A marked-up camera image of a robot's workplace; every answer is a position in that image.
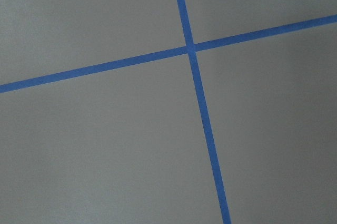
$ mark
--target blue line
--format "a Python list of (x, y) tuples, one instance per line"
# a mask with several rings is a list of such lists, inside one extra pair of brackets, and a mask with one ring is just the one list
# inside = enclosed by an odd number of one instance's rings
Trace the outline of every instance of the blue line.
[(82, 67), (80, 69), (64, 71), (56, 74), (51, 75), (44, 75), (40, 77), (35, 77), (23, 81), (7, 83), (0, 85), (0, 93), (15, 91), (23, 88), (28, 88), (36, 85), (46, 84), (57, 82), (65, 79), (70, 79), (74, 77), (79, 77), (83, 75), (94, 74), (98, 72), (103, 72), (107, 70), (119, 69), (120, 67), (127, 67), (131, 65), (141, 64), (145, 62), (156, 61), (164, 58), (174, 57), (182, 54), (186, 54), (186, 47), (178, 47), (169, 50), (164, 50), (160, 52), (150, 53), (139, 55), (136, 57), (131, 57), (127, 59), (122, 59), (113, 62), (102, 63), (98, 65)]
[(189, 17), (188, 17), (188, 14), (187, 14), (186, 3), (185, 3), (185, 0), (177, 0), (177, 3), (178, 3), (178, 8), (179, 8), (181, 23), (182, 23), (182, 26), (183, 26), (183, 32), (184, 32), (186, 47), (187, 47), (187, 53), (188, 53), (189, 59), (190, 59), (193, 81), (194, 81), (196, 96), (197, 96), (197, 100), (198, 100), (198, 104), (199, 104), (200, 115), (201, 115), (202, 124), (203, 124), (203, 128), (204, 128), (204, 133), (205, 133), (205, 137), (206, 137), (207, 148), (208, 148), (208, 151), (209, 151), (209, 156), (210, 156), (210, 161), (211, 161), (211, 166), (212, 166), (212, 171), (213, 171), (213, 177), (214, 177), (214, 181), (215, 181), (217, 197), (219, 199), (219, 204), (220, 204), (222, 220), (223, 220), (224, 224), (230, 224), (231, 218), (230, 218), (230, 214), (229, 214), (229, 210), (228, 210), (226, 194), (225, 194), (225, 189), (224, 189), (224, 185), (223, 185), (223, 181), (222, 181), (220, 165), (219, 165), (219, 160), (218, 160), (217, 154), (216, 154), (216, 148), (215, 148), (215, 143), (214, 143), (214, 138), (213, 138), (213, 133), (212, 133), (211, 121), (210, 121), (210, 117), (209, 117), (209, 113), (208, 113), (208, 109), (207, 109), (207, 103), (206, 103), (206, 98), (205, 98), (205, 94), (204, 94), (204, 89), (203, 89), (203, 86), (202, 86), (202, 80), (201, 80), (200, 70), (199, 70), (198, 61), (197, 61), (197, 57), (196, 57), (196, 51), (195, 51), (195, 45), (194, 45), (194, 42), (193, 42), (193, 36), (192, 36), (191, 27), (190, 27), (190, 21), (189, 21)]
[(302, 29), (312, 28), (320, 25), (326, 25), (337, 22), (337, 15), (331, 15), (327, 17), (315, 18), (313, 20), (307, 20), (297, 22), (289, 25), (282, 25), (278, 27), (268, 28), (260, 31), (239, 34), (231, 37), (220, 38), (218, 40), (206, 41), (195, 45), (196, 51), (202, 51), (212, 49), (221, 46), (228, 46), (235, 43), (256, 40), (258, 38), (265, 38), (273, 35), (289, 33), (299, 31)]
[[(268, 29), (264, 29), (260, 31), (243, 33), (240, 35), (220, 38), (217, 40), (206, 41), (202, 43), (197, 43), (195, 45), (192, 45), (193, 44), (193, 39), (192, 39), (191, 41), (188, 42), (189, 44), (188, 47), (185, 47), (185, 46), (178, 47), (178, 48), (159, 51), (159, 52), (155, 52), (151, 54), (139, 55), (136, 57), (131, 57), (131, 58), (122, 59), (118, 61), (102, 63), (98, 65), (83, 67), (80, 69), (69, 70), (65, 72), (40, 76), (40, 77), (22, 80), (18, 82), (3, 84), (3, 85), (0, 85), (0, 93), (15, 91), (15, 90), (32, 87), (36, 85), (41, 85), (41, 84), (57, 82), (57, 81), (65, 80), (65, 79), (83, 76), (83, 75), (99, 73), (99, 72), (103, 72), (107, 70), (118, 69), (120, 67), (127, 67), (131, 65), (145, 63), (145, 62), (174, 57), (174, 56), (186, 54), (188, 50), (190, 49), (193, 49), (198, 52), (202, 50), (208, 50), (208, 49), (221, 47), (221, 46), (228, 46), (228, 45), (232, 45), (232, 44), (236, 44), (240, 42), (256, 40), (258, 38), (265, 38), (265, 37), (269, 37), (273, 35), (299, 31), (299, 30), (306, 29), (306, 28), (312, 28), (312, 27), (332, 24), (336, 22), (337, 22), (337, 15), (331, 15), (327, 17), (315, 18), (313, 20), (297, 22), (297, 23), (293, 23), (289, 25), (282, 25), (282, 26), (268, 28)], [(183, 27), (183, 28), (186, 28), (186, 30), (184, 30), (184, 33), (188, 33), (188, 32), (191, 33), (191, 28), (189, 28), (190, 24), (189, 22), (187, 23), (188, 25)]]

